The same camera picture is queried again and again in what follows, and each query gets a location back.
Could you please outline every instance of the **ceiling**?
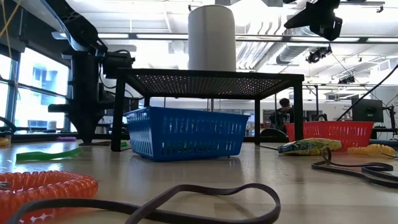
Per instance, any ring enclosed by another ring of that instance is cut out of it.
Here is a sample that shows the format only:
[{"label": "ceiling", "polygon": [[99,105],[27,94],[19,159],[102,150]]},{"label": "ceiling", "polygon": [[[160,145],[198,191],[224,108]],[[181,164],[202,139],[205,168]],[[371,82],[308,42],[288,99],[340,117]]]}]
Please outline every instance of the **ceiling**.
[{"label": "ceiling", "polygon": [[[231,10],[238,25],[237,34],[272,35],[289,34],[290,31],[283,28],[283,23],[289,15],[298,13],[305,3],[311,0],[298,0],[297,4],[283,5],[283,7],[268,7],[261,0],[216,1],[236,2],[231,6]],[[214,4],[215,0],[67,0],[67,2],[74,10],[85,16],[99,33],[185,34],[188,32],[188,5],[194,9]],[[379,6],[340,6],[335,13],[344,20],[341,36],[397,36],[398,17],[395,14],[398,13],[398,3],[396,3],[398,1],[384,0],[384,2],[384,11],[381,13],[376,12]],[[56,20],[39,0],[22,0],[21,5],[60,30]],[[164,40],[108,40],[106,44],[112,50],[130,50],[137,59],[135,67],[187,69],[186,44],[185,54],[175,54],[172,42]],[[324,82],[331,80],[331,77],[338,78],[346,69],[353,69],[358,77],[366,77],[370,75],[370,68],[396,55],[398,57],[398,46],[392,44],[331,44],[335,57],[329,55],[316,64],[308,64],[305,57],[309,50],[319,46],[307,44],[296,48],[301,51],[291,62],[277,64],[276,57],[286,48],[286,44],[237,42],[236,47],[238,69],[300,73],[305,74],[307,80],[313,82]]]}]

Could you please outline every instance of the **window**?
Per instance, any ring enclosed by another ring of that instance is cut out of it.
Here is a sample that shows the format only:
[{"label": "window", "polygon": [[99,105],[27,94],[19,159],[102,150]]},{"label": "window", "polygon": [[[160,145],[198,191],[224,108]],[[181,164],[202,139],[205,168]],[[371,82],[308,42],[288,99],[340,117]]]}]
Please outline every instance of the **window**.
[{"label": "window", "polygon": [[[8,95],[8,86],[0,83],[0,116],[6,116],[6,108],[7,108],[7,95]],[[0,127],[3,127],[4,123],[0,121]]]},{"label": "window", "polygon": [[48,121],[56,121],[63,128],[65,115],[49,113],[51,104],[65,104],[65,99],[19,88],[15,125],[17,127],[46,128]]},{"label": "window", "polygon": [[21,54],[20,83],[66,95],[68,74],[68,67],[31,49]]},{"label": "window", "polygon": [[3,79],[10,79],[11,58],[0,55],[0,75]]}]

